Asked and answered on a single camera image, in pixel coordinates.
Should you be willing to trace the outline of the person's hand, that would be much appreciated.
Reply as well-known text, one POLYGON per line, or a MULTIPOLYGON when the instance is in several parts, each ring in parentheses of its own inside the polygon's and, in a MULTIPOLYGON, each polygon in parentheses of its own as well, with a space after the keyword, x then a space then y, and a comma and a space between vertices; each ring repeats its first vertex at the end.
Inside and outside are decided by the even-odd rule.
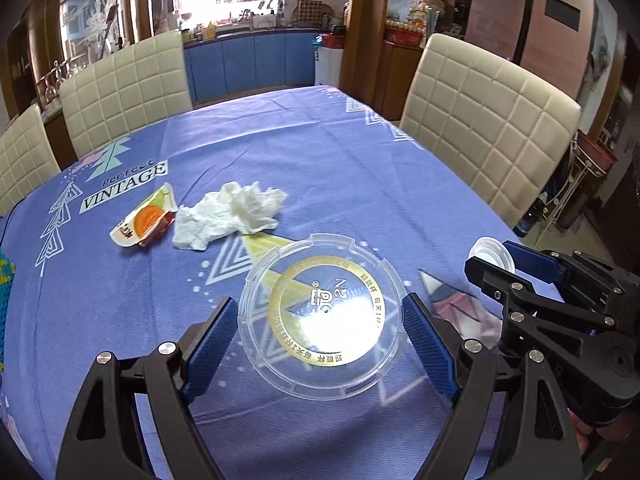
POLYGON ((639 415, 635 412, 625 412, 608 426, 594 428, 583 422, 575 413, 568 411, 574 425, 575 437, 580 454, 587 452, 589 445, 596 442, 596 434, 608 442, 622 442, 639 426, 639 415))

